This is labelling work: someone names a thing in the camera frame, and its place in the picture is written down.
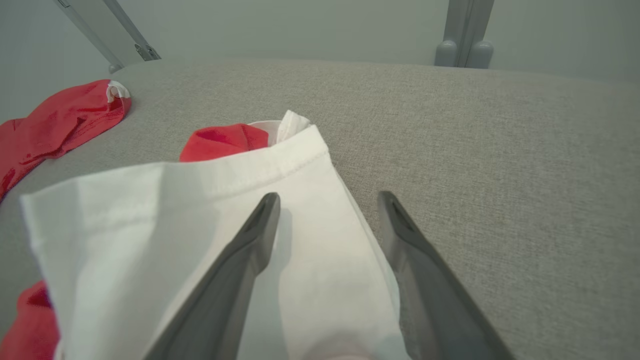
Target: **white wall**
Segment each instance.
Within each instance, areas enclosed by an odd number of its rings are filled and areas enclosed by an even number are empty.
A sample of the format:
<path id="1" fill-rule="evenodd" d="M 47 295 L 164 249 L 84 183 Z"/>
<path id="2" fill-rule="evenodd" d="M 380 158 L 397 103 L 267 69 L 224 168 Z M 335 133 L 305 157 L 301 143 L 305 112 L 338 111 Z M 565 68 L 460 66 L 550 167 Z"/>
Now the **white wall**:
<path id="1" fill-rule="evenodd" d="M 52 0 L 2 0 L 0 9 L 0 122 L 109 77 L 107 60 Z"/>
<path id="2" fill-rule="evenodd" d="M 163 58 L 432 65 L 448 0 L 118 0 Z"/>
<path id="3" fill-rule="evenodd" d="M 640 1 L 495 0 L 490 69 L 640 83 Z"/>

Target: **red garment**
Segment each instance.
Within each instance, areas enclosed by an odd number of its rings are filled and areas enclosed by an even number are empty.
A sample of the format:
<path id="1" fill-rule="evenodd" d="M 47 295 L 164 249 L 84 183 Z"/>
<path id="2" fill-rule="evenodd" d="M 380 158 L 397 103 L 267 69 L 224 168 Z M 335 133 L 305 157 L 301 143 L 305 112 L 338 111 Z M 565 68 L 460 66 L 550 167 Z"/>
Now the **red garment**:
<path id="1" fill-rule="evenodd" d="M 245 124 L 195 131 L 180 161 L 222 158 L 268 146 L 269 134 Z M 0 360 L 50 360 L 60 339 L 56 317 L 43 281 L 20 294 L 18 317 L 0 345 Z"/>
<path id="2" fill-rule="evenodd" d="M 0 125 L 0 201 L 45 159 L 59 158 L 124 118 L 131 99 L 127 92 L 127 97 L 111 96 L 109 102 L 110 82 L 98 80 L 62 90 L 28 117 Z"/>

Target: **folded white fabric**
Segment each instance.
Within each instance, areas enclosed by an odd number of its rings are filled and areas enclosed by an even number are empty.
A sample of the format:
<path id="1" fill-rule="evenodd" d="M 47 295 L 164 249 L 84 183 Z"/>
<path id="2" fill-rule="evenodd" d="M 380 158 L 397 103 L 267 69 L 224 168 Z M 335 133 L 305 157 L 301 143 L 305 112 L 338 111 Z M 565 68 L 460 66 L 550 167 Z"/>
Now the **folded white fabric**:
<path id="1" fill-rule="evenodd" d="M 406 359 L 397 283 L 316 126 L 270 146 L 78 177 L 22 198 L 64 358 L 142 359 L 265 193 L 281 215 L 238 359 Z"/>

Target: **clothing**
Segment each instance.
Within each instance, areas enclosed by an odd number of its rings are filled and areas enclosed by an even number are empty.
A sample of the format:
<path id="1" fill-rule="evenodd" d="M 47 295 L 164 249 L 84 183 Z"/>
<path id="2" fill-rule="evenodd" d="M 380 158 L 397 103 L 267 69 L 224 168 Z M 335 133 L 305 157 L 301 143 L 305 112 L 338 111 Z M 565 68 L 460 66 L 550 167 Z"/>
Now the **clothing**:
<path id="1" fill-rule="evenodd" d="M 280 195 L 280 221 L 238 359 L 406 359 L 396 280 L 305 123 L 288 112 L 277 130 L 291 136 L 270 132 L 267 148 L 120 168 L 24 196 L 65 359 L 143 358 L 268 192 Z"/>
<path id="2" fill-rule="evenodd" d="M 246 124 L 207 127 L 187 141 L 180 161 L 217 159 L 266 147 L 269 135 Z M 56 315 L 44 281 L 25 290 L 18 299 L 18 316 L 0 345 L 0 360 L 49 360 L 60 340 Z"/>
<path id="3" fill-rule="evenodd" d="M 45 159 L 59 158 L 119 123 L 131 107 L 117 81 L 64 89 L 24 119 L 0 125 L 0 201 Z"/>

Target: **gray fabric surface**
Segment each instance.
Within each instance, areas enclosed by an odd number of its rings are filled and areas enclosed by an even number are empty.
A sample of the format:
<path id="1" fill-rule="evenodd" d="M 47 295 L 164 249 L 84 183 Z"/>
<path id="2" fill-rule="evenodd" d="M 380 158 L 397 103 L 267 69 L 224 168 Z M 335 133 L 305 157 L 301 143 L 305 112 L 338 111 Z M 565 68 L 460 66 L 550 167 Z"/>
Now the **gray fabric surface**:
<path id="1" fill-rule="evenodd" d="M 640 90 L 415 65 L 152 61 L 115 74 L 119 125 L 47 160 L 0 205 L 0 333 L 39 279 L 18 196 L 64 179 L 177 161 L 194 130 L 318 125 L 374 230 L 392 190 L 519 359 L 640 353 Z"/>

